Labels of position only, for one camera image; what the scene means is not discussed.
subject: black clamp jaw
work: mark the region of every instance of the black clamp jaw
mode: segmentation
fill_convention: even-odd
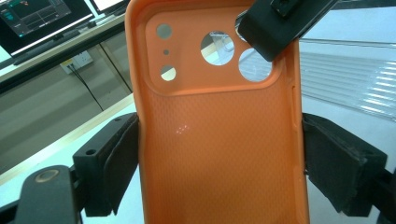
[[[256,0],[237,28],[271,62],[295,38],[303,36],[338,0]]]
[[[368,217],[374,205],[378,224],[396,223],[396,170],[388,156],[335,123],[303,115],[305,166],[309,180],[337,212]]]

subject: textured surface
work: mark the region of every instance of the textured surface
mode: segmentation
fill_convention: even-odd
[[[304,95],[396,121],[396,45],[302,42],[305,46],[301,52]],[[313,48],[323,51],[310,52]],[[333,56],[329,51],[347,53]]]
[[[194,1],[175,2],[145,11],[150,1],[135,1],[126,19],[145,221],[307,223],[298,44],[274,62],[264,82],[249,82],[238,70],[248,45],[233,30],[246,7],[199,1],[198,7],[219,8],[183,11]],[[155,13],[167,7],[173,12]],[[186,21],[203,28],[182,33]],[[172,27],[169,40],[155,35],[162,22]],[[224,66],[206,63],[199,50],[206,30],[219,27],[235,43]],[[167,82],[159,73],[169,63],[177,76]]]

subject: white wall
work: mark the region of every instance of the white wall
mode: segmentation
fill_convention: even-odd
[[[332,10],[304,38],[396,43],[396,7]]]

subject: power outlet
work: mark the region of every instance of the power outlet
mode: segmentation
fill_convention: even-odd
[[[78,70],[79,68],[82,68],[91,62],[93,62],[93,59],[91,58],[91,55],[88,53],[88,51],[85,50],[73,58],[62,62],[61,67],[66,72],[66,74],[71,74],[73,71],[67,67],[68,65],[73,64],[74,68]]]

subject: cabinet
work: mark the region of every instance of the cabinet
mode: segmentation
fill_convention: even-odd
[[[88,50],[78,70],[103,109],[131,93],[125,33]],[[0,174],[101,113],[83,83],[57,65],[0,95]]]

